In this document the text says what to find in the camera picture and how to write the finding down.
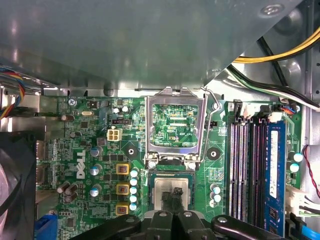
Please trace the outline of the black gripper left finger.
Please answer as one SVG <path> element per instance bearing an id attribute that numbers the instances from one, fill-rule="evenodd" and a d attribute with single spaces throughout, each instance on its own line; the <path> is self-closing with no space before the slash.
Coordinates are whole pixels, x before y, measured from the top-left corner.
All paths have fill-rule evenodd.
<path id="1" fill-rule="evenodd" d="M 170 240 L 172 236 L 173 193 L 163 192 L 161 210 L 150 211 L 140 220 L 125 214 L 106 220 L 103 224 L 87 230 L 73 240 Z"/>

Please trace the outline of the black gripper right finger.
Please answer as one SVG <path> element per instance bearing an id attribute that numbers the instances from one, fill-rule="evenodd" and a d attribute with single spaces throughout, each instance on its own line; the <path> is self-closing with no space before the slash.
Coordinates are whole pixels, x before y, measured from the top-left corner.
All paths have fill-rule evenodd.
<path id="1" fill-rule="evenodd" d="M 172 191 L 173 233 L 182 240 L 281 240 L 282 237 L 228 215 L 218 215 L 210 222 L 183 206 L 183 190 Z"/>

